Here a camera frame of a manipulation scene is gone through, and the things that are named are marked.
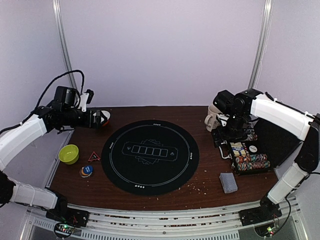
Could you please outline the blue small blind button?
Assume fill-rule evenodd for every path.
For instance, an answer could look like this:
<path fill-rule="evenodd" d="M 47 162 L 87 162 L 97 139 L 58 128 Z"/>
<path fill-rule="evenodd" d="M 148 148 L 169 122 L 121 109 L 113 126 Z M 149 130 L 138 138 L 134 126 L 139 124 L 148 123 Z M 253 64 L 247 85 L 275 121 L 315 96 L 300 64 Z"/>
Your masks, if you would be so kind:
<path fill-rule="evenodd" d="M 86 165 L 82 168 L 82 174 L 87 176 L 87 175 L 91 175 L 93 172 L 93 167 L 91 165 Z"/>

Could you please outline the orange big blind button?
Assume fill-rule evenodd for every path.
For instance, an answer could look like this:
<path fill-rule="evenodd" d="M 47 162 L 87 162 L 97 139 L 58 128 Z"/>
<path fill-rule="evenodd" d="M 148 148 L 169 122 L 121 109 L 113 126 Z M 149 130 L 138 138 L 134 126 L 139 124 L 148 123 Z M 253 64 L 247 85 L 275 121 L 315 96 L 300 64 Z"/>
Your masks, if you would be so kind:
<path fill-rule="evenodd" d="M 81 170 L 79 171 L 80 176 L 82 178 L 87 178 L 92 174 L 92 170 L 90 168 L 81 168 Z"/>

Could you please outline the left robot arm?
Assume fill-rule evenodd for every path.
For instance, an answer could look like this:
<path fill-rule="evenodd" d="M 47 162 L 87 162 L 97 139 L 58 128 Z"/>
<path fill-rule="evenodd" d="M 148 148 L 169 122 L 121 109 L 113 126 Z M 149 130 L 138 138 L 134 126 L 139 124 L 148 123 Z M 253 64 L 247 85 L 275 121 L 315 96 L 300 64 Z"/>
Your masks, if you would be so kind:
<path fill-rule="evenodd" d="M 101 109 L 88 108 L 82 111 L 70 108 L 58 111 L 41 106 L 26 122 L 8 128 L 6 134 L 0 138 L 0 169 L 3 171 L 16 155 L 53 129 L 59 131 L 64 127 L 99 129 L 108 123 L 110 117 L 108 111 Z M 63 195 L 19 182 L 1 172 L 0 205 L 4 206 L 10 202 L 41 207 L 61 222 L 67 222 L 72 218 L 72 211 Z"/>

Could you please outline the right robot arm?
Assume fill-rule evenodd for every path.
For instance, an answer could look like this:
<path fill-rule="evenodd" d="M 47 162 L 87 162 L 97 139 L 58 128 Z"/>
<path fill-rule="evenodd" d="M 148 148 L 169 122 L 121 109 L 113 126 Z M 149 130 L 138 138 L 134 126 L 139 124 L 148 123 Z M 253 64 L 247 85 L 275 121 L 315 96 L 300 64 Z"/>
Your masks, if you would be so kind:
<path fill-rule="evenodd" d="M 262 197 L 259 206 L 240 212 L 243 225 L 280 217 L 280 202 L 319 165 L 320 116 L 253 88 L 237 94 L 220 91 L 213 105 L 218 121 L 212 131 L 214 145 L 227 145 L 228 158 L 238 175 L 267 172 L 298 150 L 292 165 Z"/>

